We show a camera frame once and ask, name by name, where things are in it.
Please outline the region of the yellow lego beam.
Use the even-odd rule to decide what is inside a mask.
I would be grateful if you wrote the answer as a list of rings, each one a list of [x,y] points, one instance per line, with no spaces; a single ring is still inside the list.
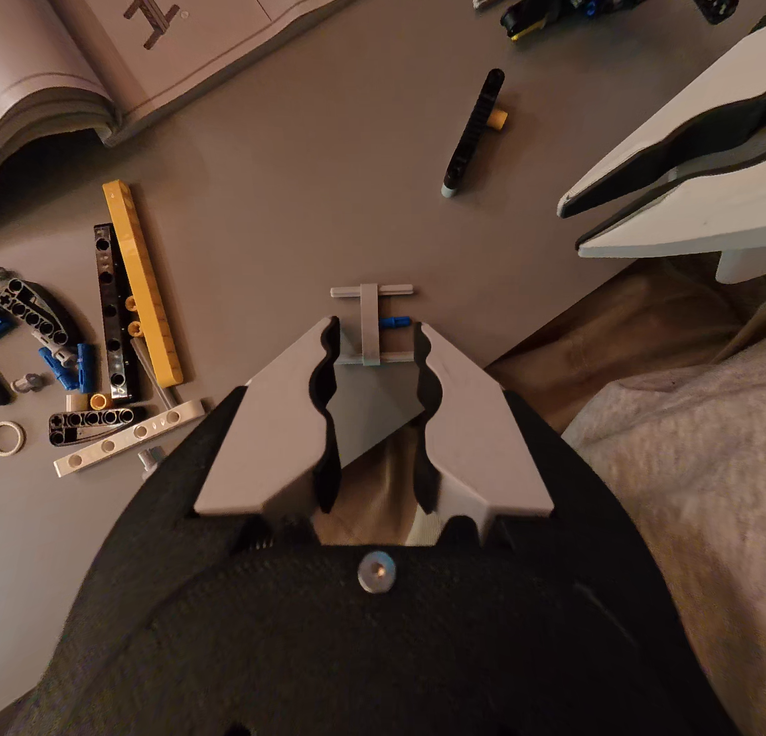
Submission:
[[[103,194],[154,375],[161,387],[180,385],[185,379],[184,374],[130,188],[126,183],[114,180],[103,184]]]

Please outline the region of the long black lego beam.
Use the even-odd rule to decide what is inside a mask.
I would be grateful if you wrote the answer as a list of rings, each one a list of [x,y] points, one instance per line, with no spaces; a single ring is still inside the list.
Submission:
[[[131,404],[141,391],[139,361],[128,331],[129,279],[113,225],[97,225],[93,231],[110,396],[116,405]]]

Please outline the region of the curved dark lego beam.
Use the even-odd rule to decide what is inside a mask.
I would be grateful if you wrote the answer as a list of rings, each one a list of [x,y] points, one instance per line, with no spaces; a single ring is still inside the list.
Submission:
[[[1,337],[22,326],[62,361],[77,344],[87,341],[71,313],[51,292],[2,268]]]

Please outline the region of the grey lego axle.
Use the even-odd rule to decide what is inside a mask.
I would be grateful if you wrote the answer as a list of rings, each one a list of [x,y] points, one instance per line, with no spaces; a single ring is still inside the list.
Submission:
[[[142,337],[132,337],[130,342],[133,350],[136,353],[136,357],[138,358],[146,376],[152,385],[153,390],[155,391],[155,394],[164,404],[165,408],[167,410],[171,410],[177,407],[179,405],[179,401],[176,393],[171,388],[161,386],[158,382],[158,378],[156,377],[156,373],[148,352],[146,340]]]

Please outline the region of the bent black lego beam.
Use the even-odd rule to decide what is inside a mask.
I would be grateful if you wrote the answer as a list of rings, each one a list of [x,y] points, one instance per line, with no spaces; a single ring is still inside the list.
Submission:
[[[92,442],[138,424],[147,416],[144,406],[55,413],[49,418],[49,443],[67,447]]]

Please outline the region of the white lego beam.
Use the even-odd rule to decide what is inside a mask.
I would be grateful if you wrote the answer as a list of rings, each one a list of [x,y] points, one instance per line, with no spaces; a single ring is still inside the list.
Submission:
[[[205,415],[205,406],[201,401],[187,401],[136,424],[130,424],[115,434],[79,446],[70,454],[55,460],[53,468],[57,477],[62,479],[190,424]]]

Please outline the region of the grey lego axle assembly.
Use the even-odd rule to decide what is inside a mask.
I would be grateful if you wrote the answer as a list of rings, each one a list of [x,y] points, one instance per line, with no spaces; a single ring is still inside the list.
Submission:
[[[358,299],[360,302],[361,322],[361,353],[340,355],[336,365],[378,367],[380,365],[404,364],[415,361],[412,351],[382,352],[380,331],[378,329],[379,298],[393,296],[410,296],[415,292],[412,284],[361,284],[359,286],[332,287],[330,296],[333,299]]]

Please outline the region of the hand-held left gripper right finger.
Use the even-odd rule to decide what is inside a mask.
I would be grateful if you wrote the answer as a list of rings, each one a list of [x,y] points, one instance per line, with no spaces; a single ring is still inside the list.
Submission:
[[[499,517],[549,517],[553,500],[500,384],[429,324],[416,325],[414,342],[422,511],[444,523],[466,517],[480,539]]]

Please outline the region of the lego instruction booklet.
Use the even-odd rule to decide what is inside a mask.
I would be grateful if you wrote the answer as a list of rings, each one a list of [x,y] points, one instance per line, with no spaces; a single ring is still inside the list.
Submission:
[[[1,0],[1,160],[93,130],[107,147],[347,0]]]

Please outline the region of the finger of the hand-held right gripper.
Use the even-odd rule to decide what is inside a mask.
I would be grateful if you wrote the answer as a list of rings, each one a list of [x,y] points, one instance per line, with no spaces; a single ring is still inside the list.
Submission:
[[[719,253],[715,279],[765,274],[765,156],[696,169],[650,189],[576,242],[583,258]]]
[[[765,28],[756,27],[604,157],[560,200],[574,216],[741,146],[764,125]]]

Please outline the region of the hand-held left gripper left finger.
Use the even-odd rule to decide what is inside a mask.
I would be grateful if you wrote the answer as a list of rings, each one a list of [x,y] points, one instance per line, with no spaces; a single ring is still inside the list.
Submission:
[[[246,384],[195,502],[199,515],[332,510],[342,468],[328,404],[340,320],[322,318]]]

